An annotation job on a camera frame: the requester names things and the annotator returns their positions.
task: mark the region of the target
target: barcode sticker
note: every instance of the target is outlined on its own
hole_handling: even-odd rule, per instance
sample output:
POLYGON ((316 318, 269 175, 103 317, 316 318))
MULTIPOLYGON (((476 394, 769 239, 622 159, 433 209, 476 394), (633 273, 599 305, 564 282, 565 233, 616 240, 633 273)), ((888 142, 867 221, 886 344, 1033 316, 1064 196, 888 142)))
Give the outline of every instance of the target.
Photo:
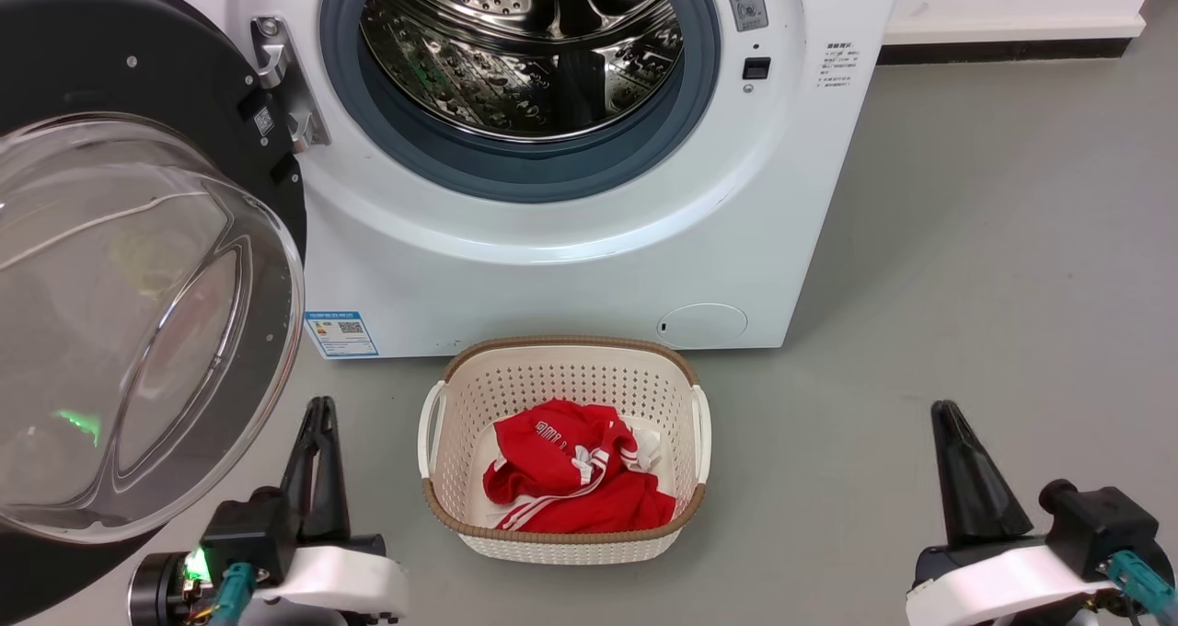
POLYGON ((324 357, 379 356, 357 311, 307 311, 303 317, 324 357))

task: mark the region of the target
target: gray floor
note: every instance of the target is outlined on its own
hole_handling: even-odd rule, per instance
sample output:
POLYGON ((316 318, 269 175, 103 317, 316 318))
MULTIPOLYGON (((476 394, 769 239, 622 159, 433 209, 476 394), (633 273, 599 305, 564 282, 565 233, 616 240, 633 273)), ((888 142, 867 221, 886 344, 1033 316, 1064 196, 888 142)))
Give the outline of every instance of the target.
MULTIPOLYGON (((272 482, 303 403, 336 395, 355 525, 411 572, 417 625, 900 625, 940 542, 929 403, 966 408, 1028 509, 1048 480, 1117 485, 1178 554, 1178 2, 1119 61, 875 73, 786 348, 693 355, 713 402, 700 515, 613 568, 485 560, 415 466, 439 361, 307 347, 246 461, 152 547, 272 482)), ((1035 513, 1037 523, 1046 522, 1035 513)), ((121 624, 124 566, 33 624, 121 624)))

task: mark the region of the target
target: door hinge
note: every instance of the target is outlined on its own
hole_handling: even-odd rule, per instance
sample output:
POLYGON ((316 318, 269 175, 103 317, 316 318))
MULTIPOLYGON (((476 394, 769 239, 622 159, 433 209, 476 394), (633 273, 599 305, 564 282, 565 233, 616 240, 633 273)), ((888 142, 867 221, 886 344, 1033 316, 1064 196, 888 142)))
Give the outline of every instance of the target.
POLYGON ((278 17, 254 17, 250 22, 250 35, 259 62, 258 81, 286 111, 286 127, 294 153, 304 152, 312 145, 331 144, 286 22, 278 17))

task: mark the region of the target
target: white plastic basket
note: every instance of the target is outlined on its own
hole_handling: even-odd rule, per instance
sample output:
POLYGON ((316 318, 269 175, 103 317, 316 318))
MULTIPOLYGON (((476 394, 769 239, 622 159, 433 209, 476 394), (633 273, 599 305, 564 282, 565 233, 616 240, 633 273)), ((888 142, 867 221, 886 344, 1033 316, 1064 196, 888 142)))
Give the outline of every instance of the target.
POLYGON ((556 565, 642 561, 662 554, 695 515, 712 463, 708 400, 687 362, 661 345, 597 337, 489 341, 446 367, 422 408, 417 464, 425 501, 475 552, 556 565), (534 534, 492 529, 482 476, 497 454, 492 423, 551 398, 617 409, 661 433, 660 490, 675 497, 657 529, 534 534))

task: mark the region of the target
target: red clothing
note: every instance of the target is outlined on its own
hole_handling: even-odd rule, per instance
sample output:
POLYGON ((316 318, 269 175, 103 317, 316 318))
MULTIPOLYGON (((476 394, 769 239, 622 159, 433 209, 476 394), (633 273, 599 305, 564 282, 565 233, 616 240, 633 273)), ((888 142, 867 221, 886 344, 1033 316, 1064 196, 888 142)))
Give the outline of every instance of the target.
POLYGON ((499 529, 601 533, 651 529, 670 521, 673 496, 659 477, 630 472, 637 442, 607 406, 549 401, 495 423, 501 459, 483 475, 491 501, 518 505, 499 529))

